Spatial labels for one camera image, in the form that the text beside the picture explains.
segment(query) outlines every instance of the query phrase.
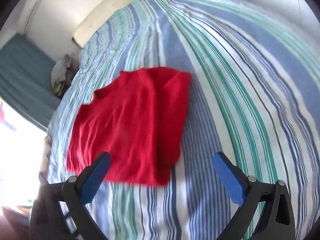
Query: red towel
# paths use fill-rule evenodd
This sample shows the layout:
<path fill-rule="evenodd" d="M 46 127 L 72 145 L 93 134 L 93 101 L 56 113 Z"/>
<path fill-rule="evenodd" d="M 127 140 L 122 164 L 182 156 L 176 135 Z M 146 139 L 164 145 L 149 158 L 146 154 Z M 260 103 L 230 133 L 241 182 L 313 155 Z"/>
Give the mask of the red towel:
<path fill-rule="evenodd" d="M 79 174 L 106 151 L 111 168 L 105 180 L 165 185 L 180 157 L 190 80 L 190 73 L 167 67 L 121 71 L 80 106 L 67 170 Z"/>

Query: bed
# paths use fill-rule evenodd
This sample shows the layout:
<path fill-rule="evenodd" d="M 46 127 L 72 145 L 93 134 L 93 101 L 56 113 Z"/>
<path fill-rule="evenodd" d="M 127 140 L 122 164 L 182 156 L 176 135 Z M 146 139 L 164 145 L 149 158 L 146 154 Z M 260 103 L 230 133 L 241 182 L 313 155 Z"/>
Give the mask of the bed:
<path fill-rule="evenodd" d="M 168 66 L 193 76 L 181 158 L 165 187 L 103 183 L 87 205 L 103 233 L 216 239 L 237 209 L 213 169 L 212 155 L 223 151 L 246 175 L 286 182 L 296 239 L 303 239 L 320 215 L 318 51 L 299 28 L 243 0 L 136 0 L 82 49 L 80 70 L 49 124 L 47 179 L 72 175 L 65 164 L 73 122 L 93 91 L 120 70 Z"/>

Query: bed headboard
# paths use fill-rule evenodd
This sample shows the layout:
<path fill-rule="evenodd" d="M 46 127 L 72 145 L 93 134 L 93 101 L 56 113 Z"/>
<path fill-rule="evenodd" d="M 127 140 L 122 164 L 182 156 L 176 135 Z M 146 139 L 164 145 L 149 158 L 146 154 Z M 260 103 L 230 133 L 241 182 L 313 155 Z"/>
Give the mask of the bed headboard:
<path fill-rule="evenodd" d="M 114 14 L 134 0 L 104 0 L 78 26 L 73 40 L 81 48 L 91 36 Z"/>

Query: blue gripper pad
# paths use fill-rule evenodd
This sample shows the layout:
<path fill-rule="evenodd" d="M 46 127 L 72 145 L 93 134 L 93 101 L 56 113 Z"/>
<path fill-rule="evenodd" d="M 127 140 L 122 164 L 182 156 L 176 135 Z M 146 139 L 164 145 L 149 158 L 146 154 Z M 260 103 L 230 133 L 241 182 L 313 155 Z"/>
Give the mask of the blue gripper pad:
<path fill-rule="evenodd" d="M 82 186 L 80 201 L 83 205 L 92 202 L 111 165 L 111 157 L 106 153 Z"/>
<path fill-rule="evenodd" d="M 233 174 L 219 153 L 214 154 L 212 160 L 214 170 L 218 174 L 223 186 L 229 194 L 229 197 L 233 203 L 241 206 L 244 202 L 245 192 L 237 177 Z"/>

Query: bright window light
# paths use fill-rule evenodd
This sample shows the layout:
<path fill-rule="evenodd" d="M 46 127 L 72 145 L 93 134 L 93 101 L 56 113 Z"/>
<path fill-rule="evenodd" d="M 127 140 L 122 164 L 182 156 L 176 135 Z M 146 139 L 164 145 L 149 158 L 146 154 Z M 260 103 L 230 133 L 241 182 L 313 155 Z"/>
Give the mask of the bright window light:
<path fill-rule="evenodd" d="M 39 167 L 46 133 L 3 103 L 0 122 L 0 205 L 30 205 L 39 189 Z"/>

